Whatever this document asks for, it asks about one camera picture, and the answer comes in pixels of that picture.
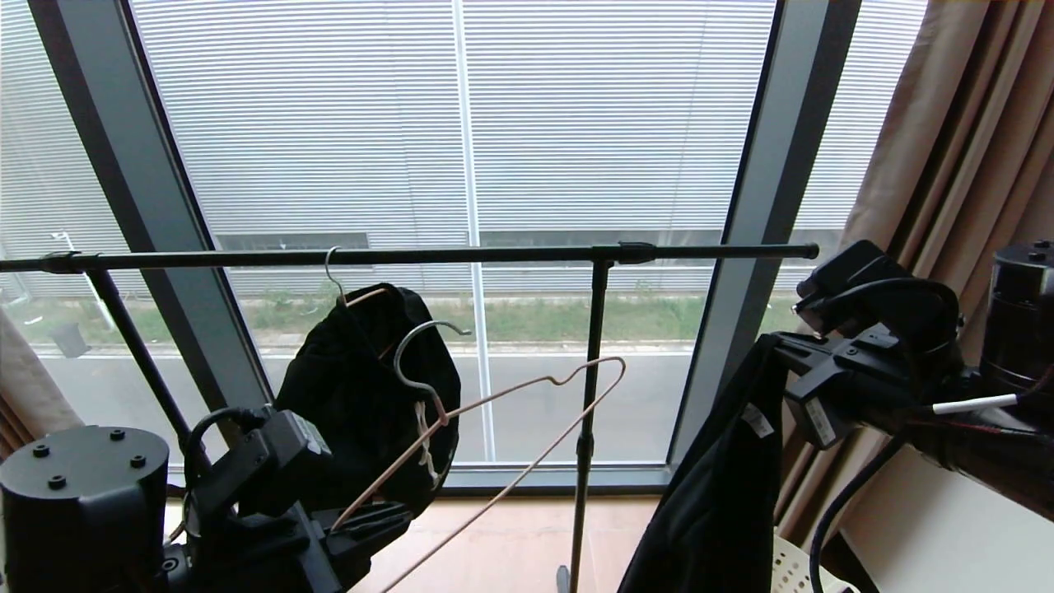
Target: curtain fold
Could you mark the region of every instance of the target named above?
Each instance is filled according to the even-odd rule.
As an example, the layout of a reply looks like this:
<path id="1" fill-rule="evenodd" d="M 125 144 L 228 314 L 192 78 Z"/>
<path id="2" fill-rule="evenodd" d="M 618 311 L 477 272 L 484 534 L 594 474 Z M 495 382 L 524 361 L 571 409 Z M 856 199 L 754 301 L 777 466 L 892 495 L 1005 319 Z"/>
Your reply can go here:
<path id="1" fill-rule="evenodd" d="M 1054 5 L 931 2 L 842 236 L 843 246 L 871 239 L 959 293 L 970 363 L 993 253 L 1054 235 L 1054 196 L 1037 189 L 1054 172 L 1051 56 Z M 884 442 L 863 430 L 818 452 L 792 435 L 779 534 L 811 540 L 823 509 Z"/>
<path id="2" fill-rule="evenodd" d="M 81 426 L 36 353 L 0 310 L 0 460 L 48 433 Z"/>

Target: black clothing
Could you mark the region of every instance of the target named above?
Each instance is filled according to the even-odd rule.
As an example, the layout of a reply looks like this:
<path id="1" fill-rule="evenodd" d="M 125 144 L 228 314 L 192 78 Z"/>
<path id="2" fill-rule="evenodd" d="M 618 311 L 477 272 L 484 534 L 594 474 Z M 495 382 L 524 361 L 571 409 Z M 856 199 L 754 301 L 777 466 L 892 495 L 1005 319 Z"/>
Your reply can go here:
<path id="1" fill-rule="evenodd" d="M 786 370 L 762 336 L 674 474 L 619 593 L 768 593 Z M 740 419 L 753 403 L 773 432 Z"/>
<path id="2" fill-rule="evenodd" d="M 431 396 L 407 388 L 395 376 L 395 347 L 414 328 L 431 321 L 415 292 L 380 283 L 347 295 L 348 302 L 377 288 L 351 308 L 337 302 L 307 336 L 289 364 L 275 407 L 311 421 L 333 451 L 328 472 L 306 486 L 308 511 L 350 505 L 417 438 L 413 410 L 425 401 L 426 418 L 436 419 Z M 447 411 L 461 406 L 461 379 L 435 329 L 416 336 L 403 355 L 407 378 L 435 389 Z M 431 438 L 435 471 L 442 478 L 457 447 L 457 419 Z M 387 500 L 403 502 L 419 515 L 435 498 L 427 469 L 411 458 L 380 488 Z"/>

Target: gray pavement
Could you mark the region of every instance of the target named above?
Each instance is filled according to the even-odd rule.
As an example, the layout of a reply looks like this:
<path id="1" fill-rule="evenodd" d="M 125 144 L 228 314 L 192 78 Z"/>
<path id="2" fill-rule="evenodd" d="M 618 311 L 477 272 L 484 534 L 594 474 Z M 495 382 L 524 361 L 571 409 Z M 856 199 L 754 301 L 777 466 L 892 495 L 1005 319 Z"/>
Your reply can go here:
<path id="1" fill-rule="evenodd" d="M 161 356 L 156 360 L 180 410 L 193 424 L 207 410 L 187 367 L 178 357 Z M 275 392 L 281 384 L 290 357 L 264 358 Z M 581 353 L 493 355 L 490 358 L 492 391 L 496 393 L 541 375 L 563 379 L 584 361 L 585 355 Z M 625 378 L 598 409 L 594 460 L 653 462 L 665 458 L 689 361 L 690 353 L 687 352 L 626 354 Z M 171 428 L 130 357 L 89 354 L 74 360 L 45 357 L 43 362 L 85 422 L 144 429 L 174 443 Z M 462 401 L 477 400 L 480 375 L 475 356 L 455 354 L 454 362 L 462 378 Z M 613 362 L 602 365 L 599 391 L 617 376 L 618 367 Z M 541 453 L 581 412 L 584 379 L 583 372 L 563 388 L 539 384 L 495 401 L 496 460 L 525 462 Z M 462 417 L 457 463 L 486 460 L 483 422 L 480 409 Z M 573 461 L 577 435 L 578 432 L 573 432 L 553 451 L 548 461 Z M 215 452 L 225 451 L 215 431 L 207 436 L 206 446 L 214 457 Z M 178 452 L 173 449 L 173 462 L 179 460 Z"/>

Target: white basket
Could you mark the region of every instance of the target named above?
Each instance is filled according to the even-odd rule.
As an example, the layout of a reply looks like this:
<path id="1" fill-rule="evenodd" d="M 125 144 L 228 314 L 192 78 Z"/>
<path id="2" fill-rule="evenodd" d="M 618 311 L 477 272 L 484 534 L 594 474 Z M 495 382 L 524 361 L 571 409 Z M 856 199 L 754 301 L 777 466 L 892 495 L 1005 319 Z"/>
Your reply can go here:
<path id="1" fill-rule="evenodd" d="M 860 593 L 859 589 L 839 580 L 823 567 L 820 567 L 820 580 L 823 593 Z M 808 554 L 778 535 L 773 540 L 773 593 L 813 593 L 813 584 L 808 578 Z"/>

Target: tiled floor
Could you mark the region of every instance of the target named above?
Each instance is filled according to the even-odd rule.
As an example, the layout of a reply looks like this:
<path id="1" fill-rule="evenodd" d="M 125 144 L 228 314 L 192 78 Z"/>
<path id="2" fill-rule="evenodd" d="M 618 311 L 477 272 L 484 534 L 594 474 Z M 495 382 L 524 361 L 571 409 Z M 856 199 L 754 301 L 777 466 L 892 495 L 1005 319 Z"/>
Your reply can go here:
<path id="1" fill-rule="evenodd" d="M 352 593 L 383 591 L 484 500 L 443 500 L 373 558 Z M 658 498 L 592 498 L 586 512 L 582 593 L 614 591 Z M 555 593 L 557 569 L 570 559 L 570 499 L 503 501 L 421 566 L 394 592 Z"/>

